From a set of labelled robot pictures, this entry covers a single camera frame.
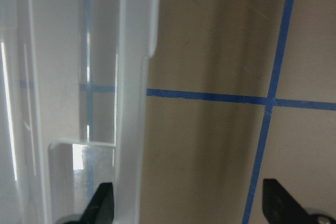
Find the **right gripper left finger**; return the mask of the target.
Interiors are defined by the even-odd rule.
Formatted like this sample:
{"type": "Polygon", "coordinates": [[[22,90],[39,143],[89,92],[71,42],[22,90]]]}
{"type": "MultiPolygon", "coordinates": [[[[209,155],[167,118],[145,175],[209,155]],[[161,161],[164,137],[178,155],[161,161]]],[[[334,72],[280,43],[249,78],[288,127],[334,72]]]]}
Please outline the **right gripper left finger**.
{"type": "Polygon", "coordinates": [[[101,183],[80,217],[79,223],[111,224],[113,220],[113,183],[101,183]]]}

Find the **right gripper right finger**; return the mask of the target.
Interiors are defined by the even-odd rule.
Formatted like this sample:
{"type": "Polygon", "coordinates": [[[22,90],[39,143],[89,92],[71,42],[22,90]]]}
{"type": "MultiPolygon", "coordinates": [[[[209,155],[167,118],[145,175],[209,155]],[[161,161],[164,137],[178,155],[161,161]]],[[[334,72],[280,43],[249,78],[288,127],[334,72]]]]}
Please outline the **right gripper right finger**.
{"type": "Polygon", "coordinates": [[[264,179],[263,214],[268,223],[312,223],[309,214],[276,179],[264,179]]]}

